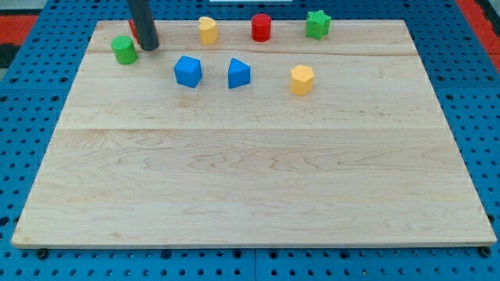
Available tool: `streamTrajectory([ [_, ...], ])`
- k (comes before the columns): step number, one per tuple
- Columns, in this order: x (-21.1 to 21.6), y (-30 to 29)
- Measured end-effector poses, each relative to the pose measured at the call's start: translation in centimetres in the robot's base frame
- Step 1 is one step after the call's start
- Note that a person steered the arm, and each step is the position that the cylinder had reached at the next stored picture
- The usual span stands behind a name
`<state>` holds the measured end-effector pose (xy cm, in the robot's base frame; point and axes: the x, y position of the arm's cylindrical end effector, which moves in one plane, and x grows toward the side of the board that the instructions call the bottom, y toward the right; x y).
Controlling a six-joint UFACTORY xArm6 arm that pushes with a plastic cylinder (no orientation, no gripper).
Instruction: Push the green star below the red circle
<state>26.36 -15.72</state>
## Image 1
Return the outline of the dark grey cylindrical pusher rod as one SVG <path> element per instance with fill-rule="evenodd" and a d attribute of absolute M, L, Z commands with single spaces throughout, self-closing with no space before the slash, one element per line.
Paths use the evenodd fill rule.
<path fill-rule="evenodd" d="M 156 50 L 159 46 L 159 39 L 149 0 L 127 0 L 127 4 L 139 45 L 145 51 Z"/>

